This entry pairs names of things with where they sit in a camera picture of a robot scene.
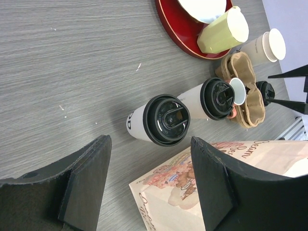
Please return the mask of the white paper cup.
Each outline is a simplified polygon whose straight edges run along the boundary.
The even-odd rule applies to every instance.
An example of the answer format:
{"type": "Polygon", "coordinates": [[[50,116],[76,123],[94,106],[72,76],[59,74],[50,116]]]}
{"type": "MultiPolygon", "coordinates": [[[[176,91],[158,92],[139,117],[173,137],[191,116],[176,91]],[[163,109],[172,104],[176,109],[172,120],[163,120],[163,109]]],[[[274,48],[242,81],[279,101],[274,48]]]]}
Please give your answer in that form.
{"type": "Polygon", "coordinates": [[[177,97],[188,108],[192,119],[209,119],[201,105],[202,86],[200,84],[177,97]]]}
{"type": "Polygon", "coordinates": [[[144,104],[128,115],[126,120],[126,128],[132,137],[142,141],[153,142],[147,135],[143,125],[143,113],[145,107],[146,105],[144,104]]]}

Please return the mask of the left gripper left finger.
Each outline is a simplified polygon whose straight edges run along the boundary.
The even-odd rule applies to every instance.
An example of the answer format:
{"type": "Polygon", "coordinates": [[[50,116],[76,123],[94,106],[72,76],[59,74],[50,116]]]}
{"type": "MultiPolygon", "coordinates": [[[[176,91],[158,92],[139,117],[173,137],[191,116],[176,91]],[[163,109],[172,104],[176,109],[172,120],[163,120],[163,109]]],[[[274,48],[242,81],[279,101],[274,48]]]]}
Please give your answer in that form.
{"type": "Polygon", "coordinates": [[[2,179],[1,230],[96,230],[111,150],[111,137],[101,135],[45,167],[2,179]]]}

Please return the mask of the paper takeout bag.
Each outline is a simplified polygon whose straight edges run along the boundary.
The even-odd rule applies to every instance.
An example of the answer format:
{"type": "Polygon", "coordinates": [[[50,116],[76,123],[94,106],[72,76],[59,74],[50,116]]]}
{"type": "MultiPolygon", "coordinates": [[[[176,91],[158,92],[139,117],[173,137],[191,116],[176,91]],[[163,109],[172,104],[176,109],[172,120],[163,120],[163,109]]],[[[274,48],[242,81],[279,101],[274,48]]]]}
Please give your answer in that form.
{"type": "Polygon", "coordinates": [[[305,231],[308,143],[193,137],[129,186],[149,231],[305,231]]]}

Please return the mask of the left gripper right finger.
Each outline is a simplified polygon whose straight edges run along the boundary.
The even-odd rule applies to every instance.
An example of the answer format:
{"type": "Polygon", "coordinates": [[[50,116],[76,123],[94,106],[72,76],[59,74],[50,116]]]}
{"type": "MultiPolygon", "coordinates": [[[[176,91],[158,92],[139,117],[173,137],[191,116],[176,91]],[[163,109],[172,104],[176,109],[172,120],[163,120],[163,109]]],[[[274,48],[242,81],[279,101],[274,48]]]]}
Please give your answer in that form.
{"type": "Polygon", "coordinates": [[[191,157],[206,230],[307,230],[307,175],[264,171],[198,137],[191,139],[191,157]]]}

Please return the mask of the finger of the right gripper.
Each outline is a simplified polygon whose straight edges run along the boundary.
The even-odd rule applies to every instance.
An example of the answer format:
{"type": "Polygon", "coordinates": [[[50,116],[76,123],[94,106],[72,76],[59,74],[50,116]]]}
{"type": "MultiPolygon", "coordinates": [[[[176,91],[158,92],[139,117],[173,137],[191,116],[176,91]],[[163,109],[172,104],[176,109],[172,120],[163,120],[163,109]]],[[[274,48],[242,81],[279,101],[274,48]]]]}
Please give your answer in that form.
{"type": "Polygon", "coordinates": [[[267,104],[276,103],[281,106],[287,107],[293,111],[302,113],[304,115],[308,114],[308,104],[304,102],[287,101],[287,100],[277,100],[277,99],[263,99],[267,104]]]}
{"type": "Polygon", "coordinates": [[[295,77],[305,77],[304,90],[303,92],[308,92],[308,65],[296,68],[294,70],[290,70],[285,73],[268,76],[269,79],[275,78],[295,78],[295,77]]]}

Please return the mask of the black cup lids stack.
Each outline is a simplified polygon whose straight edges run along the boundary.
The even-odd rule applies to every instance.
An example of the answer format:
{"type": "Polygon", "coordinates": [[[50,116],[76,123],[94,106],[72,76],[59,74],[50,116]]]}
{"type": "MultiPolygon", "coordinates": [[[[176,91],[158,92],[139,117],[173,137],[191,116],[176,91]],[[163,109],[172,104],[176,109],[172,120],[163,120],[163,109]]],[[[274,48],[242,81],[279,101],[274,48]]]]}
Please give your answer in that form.
{"type": "Polygon", "coordinates": [[[268,101],[268,99],[275,98],[275,90],[273,86],[267,81],[258,81],[256,82],[256,86],[262,94],[264,106],[268,106],[271,103],[268,101]]]}

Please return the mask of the black cup lid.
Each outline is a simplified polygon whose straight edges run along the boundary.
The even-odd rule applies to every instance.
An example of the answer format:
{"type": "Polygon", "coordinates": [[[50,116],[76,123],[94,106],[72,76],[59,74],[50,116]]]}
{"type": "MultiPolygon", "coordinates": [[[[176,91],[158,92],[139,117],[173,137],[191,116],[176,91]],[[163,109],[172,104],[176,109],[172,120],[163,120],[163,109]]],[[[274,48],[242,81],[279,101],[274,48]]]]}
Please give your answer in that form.
{"type": "Polygon", "coordinates": [[[223,120],[232,114],[234,100],[233,87],[220,78],[209,78],[201,87],[200,103],[205,114],[212,120],[223,120]]]}
{"type": "Polygon", "coordinates": [[[170,147],[186,136],[191,121],[188,108],[175,96],[157,95],[150,99],[143,111],[143,125],[150,141],[170,147]]]}

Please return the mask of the stack of white paper cups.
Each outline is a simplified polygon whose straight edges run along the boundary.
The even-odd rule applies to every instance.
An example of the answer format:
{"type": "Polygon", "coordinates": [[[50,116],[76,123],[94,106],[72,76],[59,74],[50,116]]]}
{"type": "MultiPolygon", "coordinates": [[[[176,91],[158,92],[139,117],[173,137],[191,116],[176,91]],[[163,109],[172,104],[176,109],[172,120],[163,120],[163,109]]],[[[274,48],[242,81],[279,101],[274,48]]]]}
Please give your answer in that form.
{"type": "Polygon", "coordinates": [[[274,63],[286,56],[286,45],[281,32],[273,28],[258,38],[245,43],[233,53],[244,52],[248,55],[252,66],[274,63]]]}

